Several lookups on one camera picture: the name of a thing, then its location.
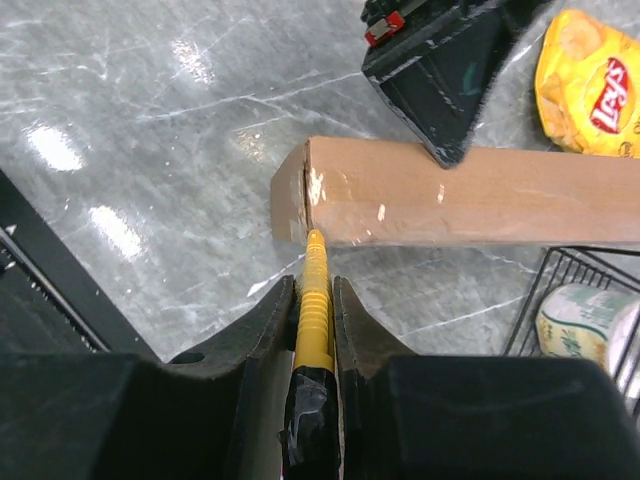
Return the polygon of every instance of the lay's chip bag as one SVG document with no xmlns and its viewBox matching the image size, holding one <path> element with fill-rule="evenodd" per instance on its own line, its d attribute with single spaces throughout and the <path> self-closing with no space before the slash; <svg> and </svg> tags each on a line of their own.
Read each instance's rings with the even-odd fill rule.
<svg viewBox="0 0 640 480">
<path fill-rule="evenodd" d="M 546 135 L 579 153 L 640 158 L 640 43 L 579 10 L 547 30 L 535 79 Z"/>
</svg>

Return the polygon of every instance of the black tape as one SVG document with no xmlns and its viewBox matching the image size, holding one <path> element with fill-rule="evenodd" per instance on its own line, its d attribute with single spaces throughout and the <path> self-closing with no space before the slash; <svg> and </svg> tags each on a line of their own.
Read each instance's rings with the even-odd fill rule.
<svg viewBox="0 0 640 480">
<path fill-rule="evenodd" d="M 303 366 L 291 374 L 280 442 L 285 479 L 338 479 L 338 388 L 333 373 Z"/>
</svg>

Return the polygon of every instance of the marble tabletop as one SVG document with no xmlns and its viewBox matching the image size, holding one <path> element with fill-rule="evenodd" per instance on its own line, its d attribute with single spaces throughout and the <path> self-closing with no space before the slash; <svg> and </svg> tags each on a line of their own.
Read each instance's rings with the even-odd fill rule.
<svg viewBox="0 0 640 480">
<path fill-rule="evenodd" d="M 3 0 L 0 168 L 158 355 L 248 310 L 302 248 L 269 230 L 269 181 L 308 135 L 413 140 L 360 73 L 362 0 Z M 558 2 L 500 74 L 478 145 L 551 148 L 532 100 L 549 15 L 640 35 L 637 0 Z M 497 353 L 539 248 L 331 252 L 419 352 Z"/>
</svg>

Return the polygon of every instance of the metal basket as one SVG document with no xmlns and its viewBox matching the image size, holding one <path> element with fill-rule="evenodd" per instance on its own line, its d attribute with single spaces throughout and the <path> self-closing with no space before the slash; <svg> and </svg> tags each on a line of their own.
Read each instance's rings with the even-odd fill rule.
<svg viewBox="0 0 640 480">
<path fill-rule="evenodd" d="M 640 279 L 603 260 L 602 256 L 615 256 L 612 258 L 620 259 L 640 258 L 640 252 L 591 247 L 554 247 L 547 251 L 531 292 L 516 321 L 504 355 L 542 355 L 535 330 L 536 315 L 542 300 L 561 285 L 582 283 L 604 290 L 640 294 Z M 640 315 L 633 325 L 633 333 L 629 336 L 614 375 L 614 381 L 625 396 L 627 406 L 636 421 L 640 416 L 640 399 L 630 398 L 629 389 L 640 370 L 638 368 L 640 350 L 637 348 L 639 326 Z M 628 364 L 633 366 L 632 371 L 630 374 L 625 373 L 625 381 L 621 382 L 622 370 Z"/>
</svg>

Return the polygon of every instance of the yellow rod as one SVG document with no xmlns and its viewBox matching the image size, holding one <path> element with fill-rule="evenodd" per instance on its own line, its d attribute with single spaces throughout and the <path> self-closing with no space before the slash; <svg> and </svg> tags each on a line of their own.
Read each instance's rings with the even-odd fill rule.
<svg viewBox="0 0 640 480">
<path fill-rule="evenodd" d="M 302 292 L 296 356 L 293 368 L 301 366 L 334 371 L 333 328 L 329 265 L 324 237 L 311 230 L 300 282 Z"/>
</svg>

